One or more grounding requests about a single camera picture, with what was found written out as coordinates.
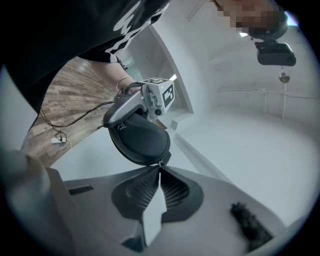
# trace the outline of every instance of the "electrical outlet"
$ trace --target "electrical outlet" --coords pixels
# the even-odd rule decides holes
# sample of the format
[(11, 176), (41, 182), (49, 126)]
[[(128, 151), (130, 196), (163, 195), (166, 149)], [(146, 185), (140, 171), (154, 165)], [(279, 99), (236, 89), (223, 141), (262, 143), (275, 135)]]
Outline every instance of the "electrical outlet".
[(66, 138), (62, 138), (62, 141), (60, 141), (60, 140), (57, 139), (57, 138), (52, 138), (52, 139), (51, 139), (51, 143), (52, 143), (52, 144), (60, 144), (60, 143), (66, 143), (66, 142), (67, 142)]

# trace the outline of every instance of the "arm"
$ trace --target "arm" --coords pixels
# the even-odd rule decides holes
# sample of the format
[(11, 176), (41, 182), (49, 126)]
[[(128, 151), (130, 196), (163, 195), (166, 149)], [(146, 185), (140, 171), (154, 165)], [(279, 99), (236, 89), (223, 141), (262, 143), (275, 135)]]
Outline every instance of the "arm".
[[(116, 89), (117, 83), (120, 79), (128, 76), (128, 73), (123, 69), (120, 63), (105, 63), (98, 61), (91, 61), (93, 70), (104, 80), (106, 83)], [(118, 90), (124, 89), (128, 85), (134, 83), (131, 77), (122, 80), (118, 85)]]

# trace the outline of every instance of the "bracelet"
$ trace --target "bracelet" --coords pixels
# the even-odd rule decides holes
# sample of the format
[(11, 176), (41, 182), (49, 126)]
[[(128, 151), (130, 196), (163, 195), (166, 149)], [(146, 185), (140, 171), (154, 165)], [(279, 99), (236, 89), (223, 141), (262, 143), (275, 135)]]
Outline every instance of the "bracelet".
[(127, 78), (131, 78), (131, 76), (130, 75), (127, 75), (127, 76), (125, 76), (125, 77), (122, 77), (119, 81), (118, 81), (118, 83), (116, 84), (116, 90), (119, 92), (119, 89), (118, 89), (118, 85), (123, 81), (123, 80), (125, 80), (125, 79), (127, 79)]

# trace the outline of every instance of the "black shirt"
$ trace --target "black shirt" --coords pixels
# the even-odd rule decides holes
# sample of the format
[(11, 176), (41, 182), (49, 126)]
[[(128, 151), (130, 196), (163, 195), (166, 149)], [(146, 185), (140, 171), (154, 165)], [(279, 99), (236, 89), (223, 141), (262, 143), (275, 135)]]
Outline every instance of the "black shirt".
[(117, 57), (142, 29), (156, 22), (170, 0), (28, 1), (5, 8), (4, 64), (37, 112), (58, 71), (79, 56), (120, 63)]

